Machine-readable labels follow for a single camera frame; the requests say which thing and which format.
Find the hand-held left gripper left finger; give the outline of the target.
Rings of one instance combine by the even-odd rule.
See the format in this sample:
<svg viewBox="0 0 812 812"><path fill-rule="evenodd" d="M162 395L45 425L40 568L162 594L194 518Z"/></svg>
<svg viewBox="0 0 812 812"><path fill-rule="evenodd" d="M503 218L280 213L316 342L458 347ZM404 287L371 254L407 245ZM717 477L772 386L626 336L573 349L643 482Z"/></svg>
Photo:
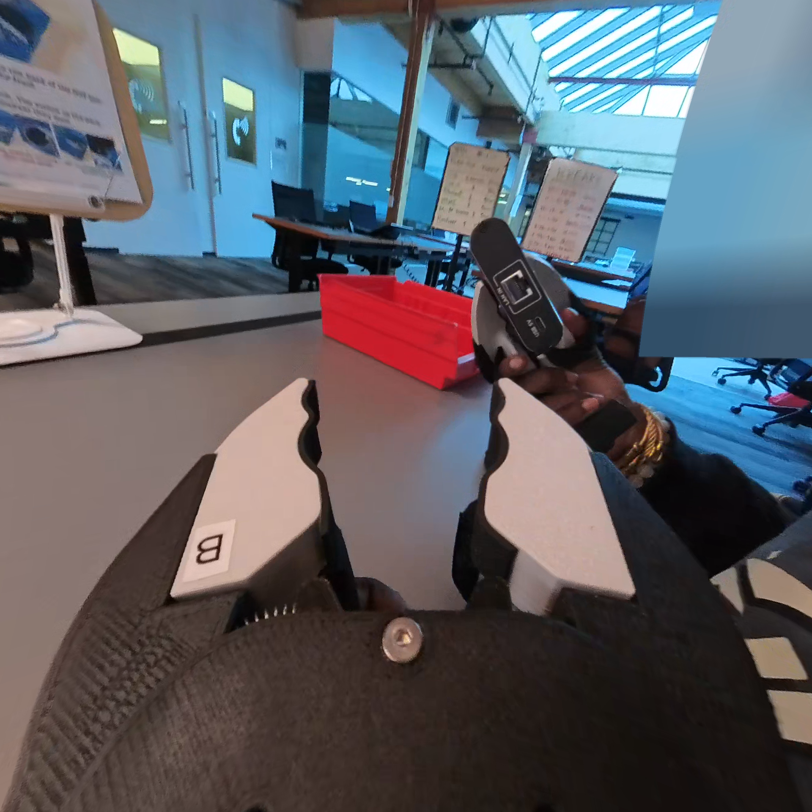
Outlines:
<svg viewBox="0 0 812 812"><path fill-rule="evenodd" d="M296 379L229 433L192 522L170 597L233 590L294 602L326 566L316 383Z"/></svg>

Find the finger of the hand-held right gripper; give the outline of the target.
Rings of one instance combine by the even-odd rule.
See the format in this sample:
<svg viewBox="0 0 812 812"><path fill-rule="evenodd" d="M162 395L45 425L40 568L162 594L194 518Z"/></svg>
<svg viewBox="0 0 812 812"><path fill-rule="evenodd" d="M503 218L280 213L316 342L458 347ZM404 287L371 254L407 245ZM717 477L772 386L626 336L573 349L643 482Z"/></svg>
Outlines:
<svg viewBox="0 0 812 812"><path fill-rule="evenodd" d="M552 306L558 314L572 304L571 291L550 263L524 254L529 267L541 283ZM503 308L486 286L478 281L474 288L471 313L471 331L474 358L479 370L497 370L506 357L524 356L537 366L554 368L555 365L545 356L529 354L511 327Z"/></svg>

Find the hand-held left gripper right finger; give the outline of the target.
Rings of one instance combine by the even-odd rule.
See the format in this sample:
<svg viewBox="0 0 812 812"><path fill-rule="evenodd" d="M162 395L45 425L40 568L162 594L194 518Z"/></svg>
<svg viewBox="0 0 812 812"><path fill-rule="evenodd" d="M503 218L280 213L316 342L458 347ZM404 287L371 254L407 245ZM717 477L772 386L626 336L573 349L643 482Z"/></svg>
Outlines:
<svg viewBox="0 0 812 812"><path fill-rule="evenodd" d="M563 590L621 600L635 586L591 451L514 381L494 385L491 460L477 505L477 569L513 607L548 614Z"/></svg>

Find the black network switch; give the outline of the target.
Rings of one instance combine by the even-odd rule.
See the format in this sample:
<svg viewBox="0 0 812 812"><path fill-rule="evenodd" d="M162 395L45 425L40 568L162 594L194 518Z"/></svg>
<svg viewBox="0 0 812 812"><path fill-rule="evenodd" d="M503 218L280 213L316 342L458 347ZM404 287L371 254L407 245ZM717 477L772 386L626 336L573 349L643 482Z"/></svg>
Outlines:
<svg viewBox="0 0 812 812"><path fill-rule="evenodd" d="M498 218L480 222L469 247L482 280L472 307L475 344L522 351L533 361L558 348L565 338L560 313L509 226Z"/></svg>

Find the person's right forearm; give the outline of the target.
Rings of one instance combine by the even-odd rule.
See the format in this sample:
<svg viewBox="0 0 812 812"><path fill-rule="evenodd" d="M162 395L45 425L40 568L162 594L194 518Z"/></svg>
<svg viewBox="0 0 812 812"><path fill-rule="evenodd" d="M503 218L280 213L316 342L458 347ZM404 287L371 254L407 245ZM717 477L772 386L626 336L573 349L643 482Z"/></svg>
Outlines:
<svg viewBox="0 0 812 812"><path fill-rule="evenodd" d="M796 521L734 462L695 450L671 422L665 426L661 456L638 490L708 576L729 569Z"/></svg>

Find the person's right hand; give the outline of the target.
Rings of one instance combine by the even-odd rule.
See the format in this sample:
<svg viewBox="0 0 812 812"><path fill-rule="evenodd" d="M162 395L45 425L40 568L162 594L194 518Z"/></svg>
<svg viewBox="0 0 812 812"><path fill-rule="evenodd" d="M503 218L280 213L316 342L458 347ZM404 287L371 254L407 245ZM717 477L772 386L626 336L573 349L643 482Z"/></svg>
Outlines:
<svg viewBox="0 0 812 812"><path fill-rule="evenodd" d="M640 337L644 310L644 299L635 299L628 305L614 323L614 329L606 330L605 349L618 356L634 357L635 343L626 334ZM575 310L563 310L561 318L576 340L583 339L590 329L587 319ZM628 448L642 440L647 421L645 411L631 400L624 382L603 358L593 357L572 370L564 370L537 368L527 357L512 355L502 359L497 369L498 378L513 379L572 426L583 422L609 401L623 403L634 414L636 422L616 440L610 454L613 458L623 456Z"/></svg>

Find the handwritten whiteboard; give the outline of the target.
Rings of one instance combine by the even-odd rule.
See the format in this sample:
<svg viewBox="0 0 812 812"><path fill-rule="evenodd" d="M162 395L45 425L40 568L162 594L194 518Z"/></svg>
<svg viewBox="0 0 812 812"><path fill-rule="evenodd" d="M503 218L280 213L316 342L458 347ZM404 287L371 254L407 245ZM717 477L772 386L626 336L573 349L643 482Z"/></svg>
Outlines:
<svg viewBox="0 0 812 812"><path fill-rule="evenodd" d="M546 164L522 249L580 261L617 178L613 168L553 157Z"/></svg>
<svg viewBox="0 0 812 812"><path fill-rule="evenodd" d="M480 222L492 218L509 162L507 151L464 143L451 145L432 229L471 236Z"/></svg>

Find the black rolling office chair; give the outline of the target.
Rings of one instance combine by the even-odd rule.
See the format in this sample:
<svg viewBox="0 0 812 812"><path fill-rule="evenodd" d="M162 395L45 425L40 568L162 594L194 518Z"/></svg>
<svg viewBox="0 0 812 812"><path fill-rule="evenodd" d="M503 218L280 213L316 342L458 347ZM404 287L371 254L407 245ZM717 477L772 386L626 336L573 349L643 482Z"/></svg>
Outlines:
<svg viewBox="0 0 812 812"><path fill-rule="evenodd" d="M718 386L728 379L746 378L749 385L763 387L763 399L755 403L739 403L729 410L741 414L743 409L768 412L772 418L755 424L751 431L763 437L776 425L790 429L811 428L811 361L805 359L757 359L739 367L718 367L712 372Z"/></svg>

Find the red plastic bin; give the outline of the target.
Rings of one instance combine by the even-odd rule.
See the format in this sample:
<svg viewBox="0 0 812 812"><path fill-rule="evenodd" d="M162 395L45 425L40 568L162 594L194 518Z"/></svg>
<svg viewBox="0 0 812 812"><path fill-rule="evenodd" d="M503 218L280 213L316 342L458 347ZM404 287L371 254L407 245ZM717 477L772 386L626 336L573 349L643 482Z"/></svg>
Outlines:
<svg viewBox="0 0 812 812"><path fill-rule="evenodd" d="M472 300L390 276L319 276L322 332L440 391L479 375Z"/></svg>

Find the wooden support pillar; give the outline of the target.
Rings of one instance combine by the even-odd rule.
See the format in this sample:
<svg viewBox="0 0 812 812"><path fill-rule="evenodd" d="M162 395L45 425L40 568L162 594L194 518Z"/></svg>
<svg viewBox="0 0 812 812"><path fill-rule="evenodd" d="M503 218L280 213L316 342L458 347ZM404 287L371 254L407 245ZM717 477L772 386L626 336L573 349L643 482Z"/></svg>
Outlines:
<svg viewBox="0 0 812 812"><path fill-rule="evenodd" d="M387 208L387 223L393 225L402 223L409 195L425 77L437 27L435 7L434 1L409 2L408 59L405 66L399 127L391 163Z"/></svg>

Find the long wooden office desk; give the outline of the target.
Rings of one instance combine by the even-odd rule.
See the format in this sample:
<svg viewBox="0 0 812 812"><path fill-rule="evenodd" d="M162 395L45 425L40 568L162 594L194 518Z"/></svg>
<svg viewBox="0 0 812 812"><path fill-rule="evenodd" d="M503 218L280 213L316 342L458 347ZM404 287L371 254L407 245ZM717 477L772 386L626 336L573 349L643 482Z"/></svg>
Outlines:
<svg viewBox="0 0 812 812"><path fill-rule="evenodd" d="M333 266L340 264L340 257L352 265L358 259L373 260L370 275L383 277L395 275L395 261L439 265L454 249L452 243L428 236L390 239L259 213L252 218L273 229L281 243L276 267L288 277L288 293L318 290L321 275L339 272Z"/></svg>

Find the white board stand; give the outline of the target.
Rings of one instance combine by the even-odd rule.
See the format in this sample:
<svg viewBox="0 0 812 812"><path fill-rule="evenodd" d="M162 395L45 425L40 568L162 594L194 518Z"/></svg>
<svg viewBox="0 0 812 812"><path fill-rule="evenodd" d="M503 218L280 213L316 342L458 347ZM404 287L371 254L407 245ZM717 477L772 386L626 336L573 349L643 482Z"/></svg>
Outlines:
<svg viewBox="0 0 812 812"><path fill-rule="evenodd" d="M76 306L70 265L76 250L68 247L64 217L52 214L48 220L55 249L58 300L49 310L2 313L2 367L141 344L143 337L135 330L97 310Z"/></svg>

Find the black white printed shirt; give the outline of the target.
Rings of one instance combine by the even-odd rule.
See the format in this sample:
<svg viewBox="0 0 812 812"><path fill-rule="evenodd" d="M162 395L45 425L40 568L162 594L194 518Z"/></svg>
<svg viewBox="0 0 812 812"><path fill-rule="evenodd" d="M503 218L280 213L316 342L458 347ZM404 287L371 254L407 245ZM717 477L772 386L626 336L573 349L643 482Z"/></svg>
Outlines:
<svg viewBox="0 0 812 812"><path fill-rule="evenodd" d="M713 576L786 746L811 748L811 516Z"/></svg>

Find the yellow door sign panel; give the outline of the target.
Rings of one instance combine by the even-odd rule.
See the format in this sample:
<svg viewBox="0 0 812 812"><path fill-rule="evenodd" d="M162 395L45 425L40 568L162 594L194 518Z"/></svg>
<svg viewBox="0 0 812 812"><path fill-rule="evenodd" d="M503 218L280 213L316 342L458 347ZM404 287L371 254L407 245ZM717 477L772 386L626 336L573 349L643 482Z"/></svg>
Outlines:
<svg viewBox="0 0 812 812"><path fill-rule="evenodd" d="M167 90L160 49L153 43L114 28L118 53L140 133L170 142Z"/></svg>
<svg viewBox="0 0 812 812"><path fill-rule="evenodd" d="M222 79L226 152L230 159L257 164L256 94L229 78Z"/></svg>

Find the wooden instruction sheet board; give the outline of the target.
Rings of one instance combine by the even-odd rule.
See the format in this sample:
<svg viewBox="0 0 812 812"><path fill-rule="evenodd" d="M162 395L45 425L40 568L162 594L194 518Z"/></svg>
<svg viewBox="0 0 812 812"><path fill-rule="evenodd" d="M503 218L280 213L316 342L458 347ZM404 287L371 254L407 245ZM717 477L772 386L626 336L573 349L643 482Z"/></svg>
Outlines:
<svg viewBox="0 0 812 812"><path fill-rule="evenodd" d="M1 207L128 222L154 190L107 15L90 1L1 2Z"/></svg>

